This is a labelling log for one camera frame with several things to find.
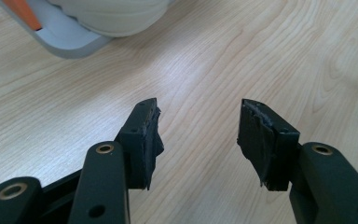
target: wooden table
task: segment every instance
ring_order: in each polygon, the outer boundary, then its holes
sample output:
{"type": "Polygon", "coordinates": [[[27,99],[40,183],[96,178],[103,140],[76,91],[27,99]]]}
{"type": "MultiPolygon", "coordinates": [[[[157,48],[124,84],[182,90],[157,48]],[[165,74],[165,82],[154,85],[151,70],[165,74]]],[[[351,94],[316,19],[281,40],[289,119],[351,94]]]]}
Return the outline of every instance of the wooden table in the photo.
{"type": "Polygon", "coordinates": [[[157,97],[165,144],[132,223],[295,223],[236,144],[242,98],[337,147],[358,171],[358,0],[177,0],[146,31],[81,60],[43,49],[0,8],[0,183],[82,166],[157,97]]]}

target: light wood surface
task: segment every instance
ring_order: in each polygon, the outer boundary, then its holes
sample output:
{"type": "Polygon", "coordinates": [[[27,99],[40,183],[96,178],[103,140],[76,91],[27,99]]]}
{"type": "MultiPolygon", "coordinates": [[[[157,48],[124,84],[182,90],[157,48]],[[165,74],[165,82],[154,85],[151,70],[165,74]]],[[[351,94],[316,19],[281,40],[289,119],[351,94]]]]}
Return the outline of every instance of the light wood surface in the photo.
{"type": "Polygon", "coordinates": [[[132,223],[295,223],[236,144],[242,98],[337,147],[358,171],[358,0],[177,0],[146,31],[55,57],[0,8],[0,183],[43,184],[158,98],[165,144],[132,223]]]}

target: orange strip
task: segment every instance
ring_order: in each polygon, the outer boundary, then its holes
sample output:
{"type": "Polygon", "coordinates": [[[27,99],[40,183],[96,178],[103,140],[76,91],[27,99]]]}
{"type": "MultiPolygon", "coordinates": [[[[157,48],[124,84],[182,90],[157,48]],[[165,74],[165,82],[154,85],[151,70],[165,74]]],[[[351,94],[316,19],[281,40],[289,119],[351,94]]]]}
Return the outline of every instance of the orange strip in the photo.
{"type": "Polygon", "coordinates": [[[42,25],[25,0],[3,0],[3,2],[27,23],[31,29],[35,31],[42,29],[42,25]]]}

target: black mechanical part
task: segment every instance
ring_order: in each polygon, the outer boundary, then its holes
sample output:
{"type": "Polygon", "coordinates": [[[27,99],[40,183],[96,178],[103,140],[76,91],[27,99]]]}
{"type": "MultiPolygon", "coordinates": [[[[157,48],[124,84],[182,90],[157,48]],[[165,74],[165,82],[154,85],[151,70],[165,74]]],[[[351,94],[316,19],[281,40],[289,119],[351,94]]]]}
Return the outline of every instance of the black mechanical part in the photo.
{"type": "Polygon", "coordinates": [[[301,146],[299,132],[291,127],[267,106],[242,100],[238,143],[243,155],[268,190],[285,190],[283,183],[292,182],[290,202],[297,223],[358,223],[358,173],[333,147],[301,146]],[[282,133],[291,134],[286,139],[282,133]]]}
{"type": "Polygon", "coordinates": [[[155,98],[142,101],[116,142],[93,146],[83,170],[42,189],[33,177],[0,184],[5,193],[5,200],[0,199],[0,224],[130,223],[128,189],[149,188],[156,157],[163,151],[159,114],[155,98]]]}

